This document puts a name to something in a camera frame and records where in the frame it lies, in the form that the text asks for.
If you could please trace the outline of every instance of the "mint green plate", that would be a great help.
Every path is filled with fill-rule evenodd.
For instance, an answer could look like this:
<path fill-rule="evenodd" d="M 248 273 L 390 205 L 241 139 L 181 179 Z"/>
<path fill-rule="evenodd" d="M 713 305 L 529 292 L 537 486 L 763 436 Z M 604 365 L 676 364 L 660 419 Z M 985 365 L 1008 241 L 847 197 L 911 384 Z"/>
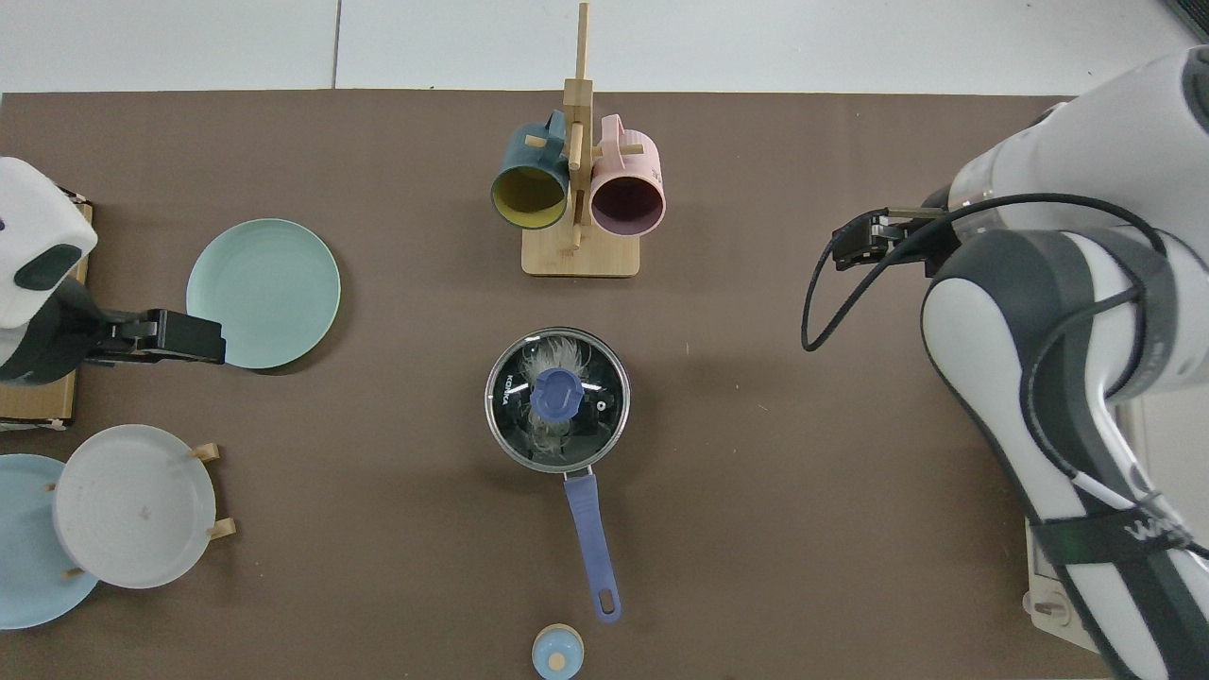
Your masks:
<path fill-rule="evenodd" d="M 254 219 L 224 231 L 189 275 L 185 309 L 222 324 L 226 363 L 287 364 L 319 344 L 340 307 L 340 271 L 302 225 Z"/>

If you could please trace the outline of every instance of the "plate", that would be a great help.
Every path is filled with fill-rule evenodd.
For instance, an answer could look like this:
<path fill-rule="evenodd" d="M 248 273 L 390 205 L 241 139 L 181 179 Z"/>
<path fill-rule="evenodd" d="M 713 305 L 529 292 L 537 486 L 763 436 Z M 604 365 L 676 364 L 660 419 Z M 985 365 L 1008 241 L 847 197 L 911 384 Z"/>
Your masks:
<path fill-rule="evenodd" d="M 222 324 L 226 363 L 273 368 L 311 351 L 340 307 L 340 271 L 328 246 L 284 219 L 245 221 L 202 250 L 185 309 Z"/>
<path fill-rule="evenodd" d="M 45 489 L 63 472 L 46 456 L 0 456 L 0 630 L 46 623 L 71 611 L 97 584 L 81 574 L 63 578 L 75 563 L 59 546 Z"/>
<path fill-rule="evenodd" d="M 54 490 L 54 529 L 75 564 L 122 588 L 163 586 L 197 564 L 214 526 L 214 486 L 191 450 L 147 425 L 81 444 Z"/>

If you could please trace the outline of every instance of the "blue lid knob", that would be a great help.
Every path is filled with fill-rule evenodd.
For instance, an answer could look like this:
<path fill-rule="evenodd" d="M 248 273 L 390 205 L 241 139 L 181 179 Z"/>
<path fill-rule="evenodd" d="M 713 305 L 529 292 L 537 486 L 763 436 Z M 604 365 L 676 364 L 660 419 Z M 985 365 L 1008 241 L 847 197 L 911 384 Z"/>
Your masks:
<path fill-rule="evenodd" d="M 584 384 L 565 368 L 548 368 L 537 376 L 530 405 L 546 422 L 566 422 L 579 413 Z"/>

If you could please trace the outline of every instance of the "white wall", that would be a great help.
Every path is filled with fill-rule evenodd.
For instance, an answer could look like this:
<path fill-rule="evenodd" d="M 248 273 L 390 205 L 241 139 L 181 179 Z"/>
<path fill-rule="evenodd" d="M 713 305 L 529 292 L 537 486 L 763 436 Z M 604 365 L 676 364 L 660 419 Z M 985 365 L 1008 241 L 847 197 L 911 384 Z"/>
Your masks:
<path fill-rule="evenodd" d="M 0 92 L 559 90 L 575 17 L 574 0 L 0 0 Z M 591 28 L 601 91 L 1077 94 L 1194 44 L 1161 0 L 596 0 Z"/>

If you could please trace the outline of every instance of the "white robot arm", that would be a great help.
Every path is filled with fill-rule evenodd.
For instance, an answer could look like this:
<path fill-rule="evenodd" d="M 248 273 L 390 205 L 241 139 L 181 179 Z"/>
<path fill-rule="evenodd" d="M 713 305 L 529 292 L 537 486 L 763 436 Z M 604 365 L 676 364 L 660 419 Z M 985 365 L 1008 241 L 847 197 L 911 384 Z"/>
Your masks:
<path fill-rule="evenodd" d="M 0 157 L 0 384 L 44 385 L 85 361 L 222 363 L 218 323 L 97 309 L 66 276 L 96 244 L 62 189 L 29 163 Z"/>
<path fill-rule="evenodd" d="M 927 261 L 929 356 L 1113 673 L 1209 678 L 1209 551 L 1109 411 L 1209 378 L 1209 47 L 1057 106 L 926 204 L 899 225 L 867 213 L 828 250 L 841 269 L 880 260 L 857 294 Z M 804 313 L 803 345 L 851 301 L 815 341 Z"/>

